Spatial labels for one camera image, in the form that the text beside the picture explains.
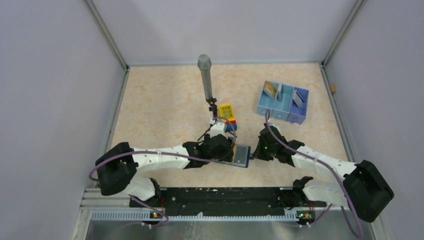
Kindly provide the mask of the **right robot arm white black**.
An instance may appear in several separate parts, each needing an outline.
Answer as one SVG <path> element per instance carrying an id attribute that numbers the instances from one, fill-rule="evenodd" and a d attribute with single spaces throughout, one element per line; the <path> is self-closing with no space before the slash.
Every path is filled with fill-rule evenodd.
<path id="1" fill-rule="evenodd" d="M 377 167 L 368 160 L 360 163 L 339 160 L 297 140 L 287 141 L 274 125 L 265 126 L 258 136 L 254 158 L 304 169 L 324 180 L 304 176 L 293 182 L 293 200 L 299 206 L 325 202 L 355 211 L 359 219 L 372 223 L 395 194 Z"/>

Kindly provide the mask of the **dark blue card holder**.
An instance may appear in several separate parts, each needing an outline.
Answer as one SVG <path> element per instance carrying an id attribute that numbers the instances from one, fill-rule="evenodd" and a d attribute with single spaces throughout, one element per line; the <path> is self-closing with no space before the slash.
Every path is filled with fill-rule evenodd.
<path id="1" fill-rule="evenodd" d="M 247 145 L 236 144 L 233 148 L 233 156 L 231 161 L 219 161 L 220 164 L 247 168 L 249 161 L 254 159 L 251 154 L 251 147 Z"/>

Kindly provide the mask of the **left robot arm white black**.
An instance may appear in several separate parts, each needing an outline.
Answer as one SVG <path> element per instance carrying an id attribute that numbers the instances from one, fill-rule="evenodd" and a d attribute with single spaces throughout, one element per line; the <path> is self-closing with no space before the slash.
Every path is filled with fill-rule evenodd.
<path id="1" fill-rule="evenodd" d="M 212 162 L 233 158 L 235 139 L 223 134 L 181 145 L 141 149 L 121 142 L 95 161 L 89 178 L 99 183 L 103 196 L 126 193 L 154 207 L 160 202 L 160 190 L 153 178 L 139 178 L 136 173 L 162 169 L 196 169 Z"/>

